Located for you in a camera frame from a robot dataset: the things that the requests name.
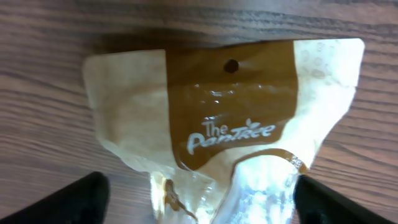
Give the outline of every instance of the the pantree logo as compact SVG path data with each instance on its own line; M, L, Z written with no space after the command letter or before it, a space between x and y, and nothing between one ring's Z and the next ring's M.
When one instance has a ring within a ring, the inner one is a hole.
M190 134L187 150L191 155L194 155L194 150L198 146L208 147L228 141L258 138L259 136L268 137L271 136L271 132L275 129L275 125L261 127L261 123L252 123L250 118L246 120L246 126L231 129L229 134L227 125L216 127L213 121L205 121L202 125L206 127L206 136L208 139L200 133Z

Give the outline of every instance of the crinkled plastic wrapper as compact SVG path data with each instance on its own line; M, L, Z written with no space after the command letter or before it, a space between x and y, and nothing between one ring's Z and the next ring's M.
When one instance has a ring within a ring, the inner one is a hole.
M143 50L83 73L98 140L150 174L159 223L288 223L363 52L360 39Z

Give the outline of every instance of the brown label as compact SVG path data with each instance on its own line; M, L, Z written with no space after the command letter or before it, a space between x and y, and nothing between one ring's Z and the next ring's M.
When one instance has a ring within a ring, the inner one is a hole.
M166 51L175 160L196 170L232 147L277 141L297 104L292 41Z

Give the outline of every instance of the wood grain surface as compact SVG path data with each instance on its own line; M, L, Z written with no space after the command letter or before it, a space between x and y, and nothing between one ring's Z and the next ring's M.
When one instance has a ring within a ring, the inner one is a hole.
M339 37L366 43L358 92L310 175L398 222L396 0L0 0L0 218L98 170L106 223L155 223L147 176L94 137L86 56Z

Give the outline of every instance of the plastic bag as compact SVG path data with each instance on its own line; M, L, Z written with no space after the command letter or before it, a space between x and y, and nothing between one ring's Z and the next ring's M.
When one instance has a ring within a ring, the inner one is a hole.
M360 39L147 50L83 73L98 140L150 174L159 223L288 223L363 52Z

